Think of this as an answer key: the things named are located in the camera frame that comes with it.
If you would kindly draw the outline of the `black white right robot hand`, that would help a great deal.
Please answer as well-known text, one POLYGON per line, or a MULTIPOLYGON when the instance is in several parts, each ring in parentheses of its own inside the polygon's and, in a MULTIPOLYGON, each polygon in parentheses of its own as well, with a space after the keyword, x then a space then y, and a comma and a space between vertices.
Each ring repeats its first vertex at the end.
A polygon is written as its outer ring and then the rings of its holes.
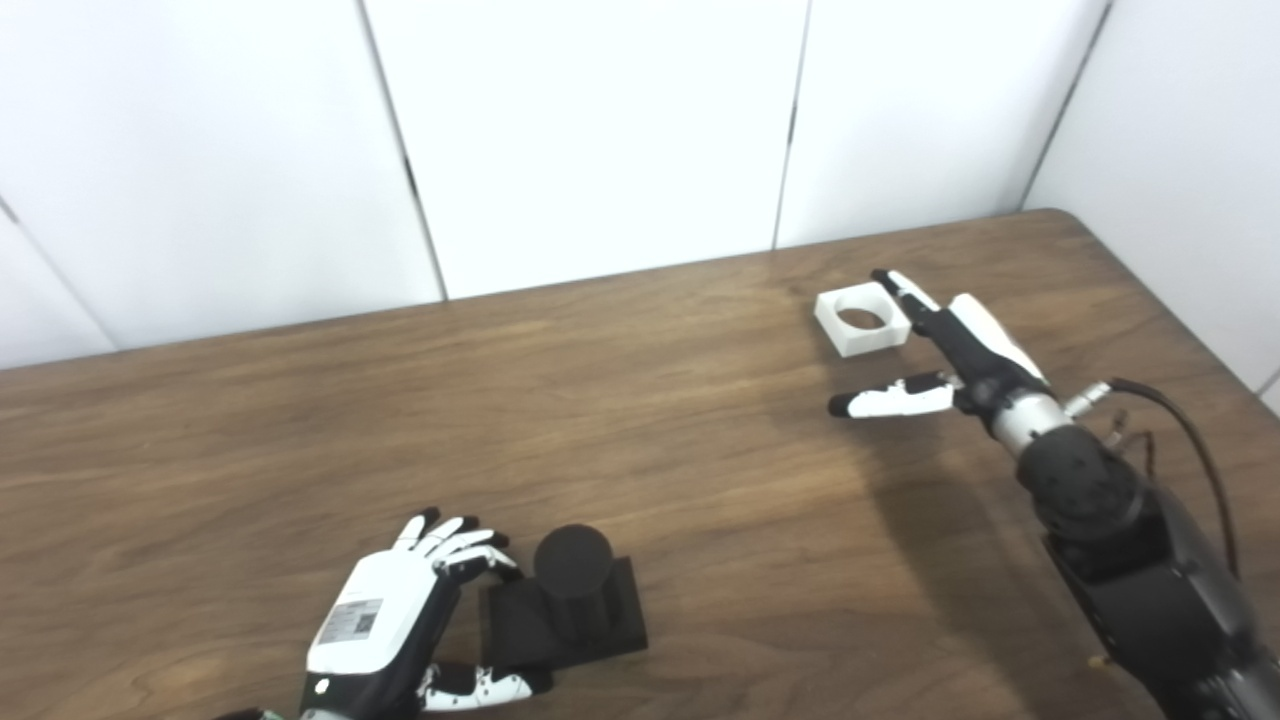
POLYGON ((1053 397, 1041 369, 972 295, 942 306, 900 272, 874 269, 870 278, 904 313, 910 332, 931 341, 950 369, 836 395, 827 404, 831 416, 916 416, 955 407, 988 425, 1023 396, 1053 397))

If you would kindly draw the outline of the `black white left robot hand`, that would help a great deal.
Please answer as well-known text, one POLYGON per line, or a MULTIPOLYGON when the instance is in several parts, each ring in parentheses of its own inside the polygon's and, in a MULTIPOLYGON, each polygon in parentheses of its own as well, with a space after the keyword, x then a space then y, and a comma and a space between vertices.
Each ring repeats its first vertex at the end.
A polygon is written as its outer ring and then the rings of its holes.
POLYGON ((465 584, 524 579, 502 533, 476 516, 415 514, 387 550, 360 559, 306 653, 302 719, 419 719, 545 694, 552 673, 435 657, 465 584))

